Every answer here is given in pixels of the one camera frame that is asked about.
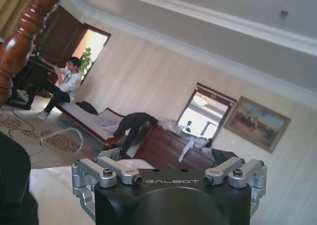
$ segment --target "tree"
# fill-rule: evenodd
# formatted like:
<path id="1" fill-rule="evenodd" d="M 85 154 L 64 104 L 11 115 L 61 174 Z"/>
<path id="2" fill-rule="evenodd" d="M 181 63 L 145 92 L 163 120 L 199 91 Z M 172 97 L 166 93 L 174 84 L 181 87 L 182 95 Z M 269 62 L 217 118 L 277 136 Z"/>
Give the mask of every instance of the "tree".
<path id="1" fill-rule="evenodd" d="M 81 66 L 80 66 L 80 72 L 83 74 L 83 75 L 86 75 L 87 72 L 88 72 L 88 69 L 90 68 L 91 66 L 91 48 L 86 48 L 84 50 L 84 53 L 82 54 L 80 60 L 81 60 Z"/>

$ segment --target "wooden bedpost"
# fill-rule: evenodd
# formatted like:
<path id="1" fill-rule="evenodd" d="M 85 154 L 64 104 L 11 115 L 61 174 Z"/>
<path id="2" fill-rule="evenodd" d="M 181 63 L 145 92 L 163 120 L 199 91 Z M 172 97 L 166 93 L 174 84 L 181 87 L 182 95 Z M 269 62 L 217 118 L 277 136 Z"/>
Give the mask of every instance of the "wooden bedpost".
<path id="1" fill-rule="evenodd" d="M 15 32 L 0 46 L 0 108 L 11 96 L 12 78 L 26 64 L 34 38 L 45 28 L 47 15 L 59 1 L 31 0 L 21 13 Z"/>

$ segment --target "picture frame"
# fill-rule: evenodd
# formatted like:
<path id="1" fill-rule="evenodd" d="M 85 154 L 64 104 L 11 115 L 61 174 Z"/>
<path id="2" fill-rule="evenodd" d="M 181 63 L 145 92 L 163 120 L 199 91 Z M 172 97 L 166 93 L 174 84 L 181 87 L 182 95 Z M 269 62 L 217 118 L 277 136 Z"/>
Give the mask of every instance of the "picture frame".
<path id="1" fill-rule="evenodd" d="M 241 97 L 224 128 L 270 153 L 291 119 Z"/>

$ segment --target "door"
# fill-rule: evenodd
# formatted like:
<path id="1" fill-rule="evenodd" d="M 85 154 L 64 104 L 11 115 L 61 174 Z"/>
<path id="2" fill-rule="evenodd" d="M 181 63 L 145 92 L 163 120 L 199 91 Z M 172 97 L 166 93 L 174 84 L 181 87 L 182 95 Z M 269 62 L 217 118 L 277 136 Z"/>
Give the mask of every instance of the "door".
<path id="1" fill-rule="evenodd" d="M 44 59 L 58 67 L 65 67 L 87 31 L 80 21 L 59 6 L 46 21 L 46 29 L 35 39 Z"/>

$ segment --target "patterned rug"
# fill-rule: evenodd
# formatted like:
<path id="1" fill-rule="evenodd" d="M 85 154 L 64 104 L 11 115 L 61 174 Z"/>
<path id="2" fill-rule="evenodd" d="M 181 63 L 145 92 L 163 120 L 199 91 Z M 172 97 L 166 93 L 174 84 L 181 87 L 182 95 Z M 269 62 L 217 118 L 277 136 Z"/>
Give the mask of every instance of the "patterned rug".
<path id="1" fill-rule="evenodd" d="M 75 160 L 93 158 L 102 150 L 103 145 L 74 124 L 58 110 L 52 111 L 47 120 L 37 118 L 41 110 L 29 111 L 5 106 L 0 109 L 0 131 L 18 142 L 30 155 L 33 169 L 69 166 Z M 44 141 L 44 151 L 40 150 L 40 139 L 58 130 L 69 127 L 80 130 L 84 136 L 84 145 L 73 131 L 57 134 Z"/>

